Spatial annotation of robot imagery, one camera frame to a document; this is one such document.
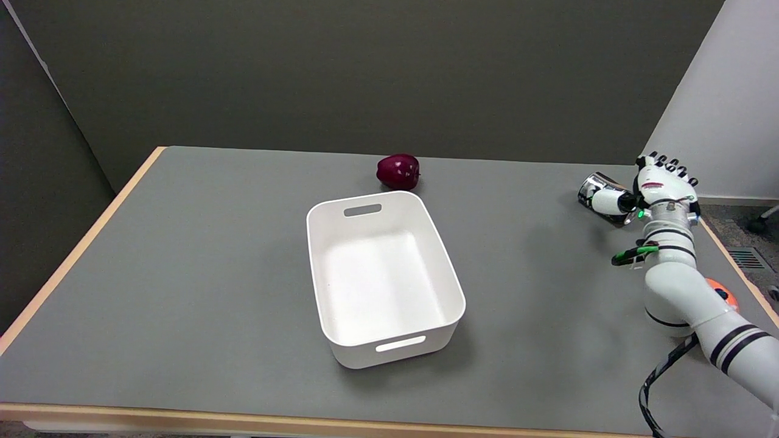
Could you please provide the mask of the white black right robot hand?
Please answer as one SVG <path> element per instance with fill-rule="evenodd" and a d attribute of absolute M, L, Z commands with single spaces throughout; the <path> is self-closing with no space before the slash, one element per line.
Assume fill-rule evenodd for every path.
<path fill-rule="evenodd" d="M 640 155 L 635 164 L 639 170 L 631 189 L 595 172 L 582 183 L 577 200 L 617 226 L 629 224 L 640 211 L 670 202 L 681 205 L 693 224 L 699 221 L 698 180 L 688 175 L 678 159 L 653 151 Z"/>

